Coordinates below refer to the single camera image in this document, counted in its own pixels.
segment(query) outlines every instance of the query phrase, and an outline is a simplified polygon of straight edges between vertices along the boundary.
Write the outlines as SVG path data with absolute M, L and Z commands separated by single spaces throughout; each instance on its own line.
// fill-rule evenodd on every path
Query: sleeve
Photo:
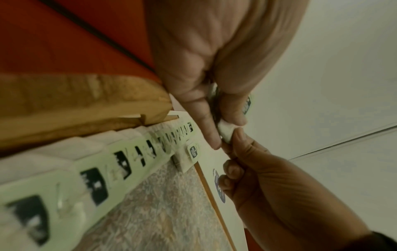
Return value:
M 397 243 L 393 239 L 374 232 L 367 235 L 340 251 L 397 251 Z

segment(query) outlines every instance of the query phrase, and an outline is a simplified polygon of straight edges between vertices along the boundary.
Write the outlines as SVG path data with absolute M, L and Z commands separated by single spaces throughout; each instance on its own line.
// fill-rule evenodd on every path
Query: white power strip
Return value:
M 90 227 L 175 153 L 181 171 L 191 167 L 199 157 L 194 141 L 198 130 L 184 117 L 69 138 L 1 159 L 2 250 L 32 250 L 32 243 L 40 251 L 73 249 Z

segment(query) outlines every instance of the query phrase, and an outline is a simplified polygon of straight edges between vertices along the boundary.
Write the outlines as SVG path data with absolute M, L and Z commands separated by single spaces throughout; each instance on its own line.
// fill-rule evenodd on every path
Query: white wall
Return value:
M 377 232 L 397 239 L 397 129 L 293 162 Z
M 246 131 L 293 158 L 397 124 L 397 1 L 312 0 Z

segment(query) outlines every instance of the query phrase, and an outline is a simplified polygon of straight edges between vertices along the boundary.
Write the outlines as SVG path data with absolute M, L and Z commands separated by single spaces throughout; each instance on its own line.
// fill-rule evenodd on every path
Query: granite countertop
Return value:
M 75 251 L 232 250 L 195 168 L 162 166 L 95 225 Z

